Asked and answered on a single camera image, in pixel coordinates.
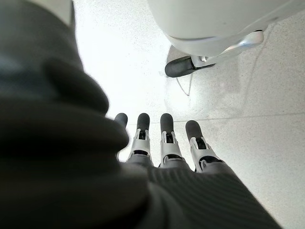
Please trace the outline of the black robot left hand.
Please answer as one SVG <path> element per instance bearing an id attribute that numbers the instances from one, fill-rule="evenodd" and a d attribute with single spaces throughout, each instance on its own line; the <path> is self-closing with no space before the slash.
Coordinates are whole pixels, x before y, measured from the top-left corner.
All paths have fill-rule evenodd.
<path id="1" fill-rule="evenodd" d="M 127 115 L 83 69 L 71 0 L 0 3 L 0 226 L 3 229 L 277 229 L 199 124 L 161 116 L 161 163 L 149 152 L 150 118 L 138 117 L 132 152 Z"/>

